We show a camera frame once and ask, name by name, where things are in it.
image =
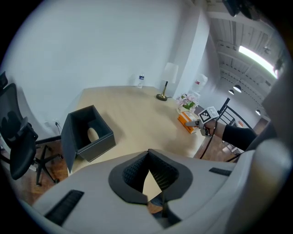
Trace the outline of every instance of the orange box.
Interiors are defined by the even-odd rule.
[[[198,127],[189,127],[185,125],[186,122],[197,120],[196,117],[190,112],[181,112],[178,116],[178,120],[180,121],[180,123],[183,124],[184,128],[186,128],[186,130],[190,134],[194,133],[196,129],[198,128]]]

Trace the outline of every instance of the dark gray box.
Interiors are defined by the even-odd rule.
[[[90,142],[87,136],[89,128],[95,129],[98,140]],[[77,155],[91,162],[116,145],[113,131],[94,105],[67,115],[61,133],[61,143],[69,172]]]

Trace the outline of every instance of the chair base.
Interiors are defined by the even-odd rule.
[[[51,160],[53,160],[56,157],[59,157],[60,159],[63,159],[63,156],[60,155],[60,154],[55,154],[55,155],[52,155],[50,157],[45,158],[46,149],[48,149],[49,151],[52,151],[52,149],[49,146],[45,145],[45,147],[43,149],[43,152],[42,152],[41,159],[37,159],[37,158],[34,159],[34,162],[36,164],[38,164],[38,168],[37,168],[37,179],[36,179],[36,185],[37,186],[42,186],[42,184],[39,183],[42,170],[45,172],[45,174],[51,179],[51,181],[54,184],[58,184],[59,181],[60,181],[59,179],[53,179],[52,178],[51,174],[49,173],[48,169],[46,168],[46,163],[47,162],[50,162]]]

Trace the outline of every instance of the desk surface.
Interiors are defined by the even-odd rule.
[[[162,149],[174,154],[193,157],[204,137],[200,131],[189,134],[179,122],[174,99],[160,101],[154,87],[142,89],[129,86],[85,89],[77,110],[94,105],[114,132],[116,146],[92,162],[77,157],[72,173],[80,168],[122,155],[148,149]],[[146,178],[144,194],[152,199],[160,192],[154,178]]]

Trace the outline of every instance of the cable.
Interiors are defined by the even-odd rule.
[[[211,141],[212,141],[212,138],[214,137],[214,135],[215,135],[215,133],[216,133],[217,125],[218,125],[218,120],[216,119],[216,123],[215,123],[214,131],[213,131],[213,133],[212,133],[211,139],[209,140],[209,143],[207,144],[206,149],[205,149],[205,151],[202,153],[200,159],[202,159],[202,157],[205,155],[206,150],[207,150],[207,148],[209,147],[209,145],[210,145],[210,143],[211,143]]]
[[[59,132],[59,135],[61,136],[61,133],[60,133],[60,130],[59,130],[59,127],[58,127],[58,123],[57,122],[55,122],[55,125],[56,125],[56,127],[58,128],[58,132]]]

